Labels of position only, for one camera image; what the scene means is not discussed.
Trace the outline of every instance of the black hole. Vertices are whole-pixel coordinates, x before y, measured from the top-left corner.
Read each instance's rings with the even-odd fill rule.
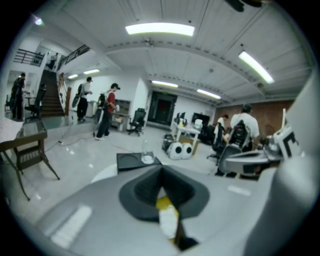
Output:
[[[177,154],[180,154],[181,151],[182,151],[182,148],[181,148],[180,146],[177,146],[177,147],[175,148],[175,152],[176,152]]]

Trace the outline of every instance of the jeans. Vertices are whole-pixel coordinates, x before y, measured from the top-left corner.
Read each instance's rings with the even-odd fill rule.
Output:
[[[101,138],[102,135],[104,136],[109,135],[110,119],[111,119],[111,113],[109,113],[107,109],[104,109],[102,121],[99,126],[98,133],[96,134],[97,138]]]
[[[17,95],[15,100],[15,105],[12,109],[12,118],[17,118],[20,120],[22,118],[22,95]]]
[[[87,113],[87,108],[88,108],[88,101],[86,98],[80,98],[78,107],[76,109],[76,113],[78,116],[78,119],[82,119],[85,117]]]

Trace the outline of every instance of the fluorescent light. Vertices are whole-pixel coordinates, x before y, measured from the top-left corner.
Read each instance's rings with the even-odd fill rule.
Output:
[[[97,73],[97,72],[99,72],[99,71],[100,71],[100,70],[96,68],[96,69],[84,71],[83,73],[87,75],[87,74]]]
[[[239,58],[247,63],[251,68],[253,68],[262,78],[268,83],[272,84],[275,80],[271,77],[271,75],[246,51],[242,51],[239,54]]]
[[[171,86],[171,87],[178,87],[177,84],[171,83],[171,82],[163,82],[163,81],[157,81],[157,80],[152,80],[151,81],[155,85],[160,85],[160,86]]]
[[[196,90],[196,91],[197,91],[198,93],[208,95],[208,96],[213,97],[213,98],[216,98],[216,99],[218,99],[218,100],[221,99],[221,97],[220,97],[219,95],[216,95],[216,94],[214,94],[214,93],[211,93],[211,92],[208,92],[208,91],[205,91],[205,90],[198,89],[198,90]]]
[[[37,18],[34,23],[38,26],[40,26],[42,24],[42,19],[41,18]]]
[[[185,36],[193,36],[195,27],[189,25],[182,25],[176,23],[144,23],[125,27],[129,35],[139,34],[139,33],[175,33]]]
[[[73,74],[73,75],[68,76],[69,79],[76,78],[76,77],[78,77],[77,74]]]

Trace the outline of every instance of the shoe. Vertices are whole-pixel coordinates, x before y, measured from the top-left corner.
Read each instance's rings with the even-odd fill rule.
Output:
[[[101,137],[101,138],[95,137],[94,139],[95,139],[96,141],[104,141],[106,138],[105,138],[105,137]]]

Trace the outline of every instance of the man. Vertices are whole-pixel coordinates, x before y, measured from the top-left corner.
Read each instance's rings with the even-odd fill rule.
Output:
[[[253,148],[252,140],[256,139],[259,134],[258,121],[252,115],[252,106],[250,104],[244,104],[242,112],[240,114],[234,114],[231,118],[231,128],[233,129],[241,120],[248,129],[250,134],[250,143],[243,148],[243,152],[251,151]]]
[[[14,81],[11,89],[10,108],[12,111],[12,119],[22,120],[22,105],[23,105],[23,88],[25,88],[26,74],[21,75]]]
[[[92,78],[89,76],[86,79],[86,83],[82,85],[81,87],[81,92],[80,92],[80,100],[78,103],[78,107],[76,109],[76,113],[78,116],[78,121],[83,122],[86,121],[84,119],[86,113],[87,113],[87,108],[88,108],[88,101],[87,101],[87,95],[92,94],[92,91],[90,90],[90,83],[93,82]]]
[[[111,113],[116,109],[115,92],[117,90],[120,90],[118,84],[113,83],[110,90],[106,92],[106,106],[103,109],[102,121],[95,137],[97,141],[102,141],[109,135]]]
[[[229,116],[227,114],[224,114],[223,116],[221,116],[218,121],[217,124],[214,128],[214,143],[216,142],[216,139],[218,137],[218,131],[219,131],[219,125],[218,123],[221,124],[223,130],[225,130],[225,121],[227,121],[229,119]]]

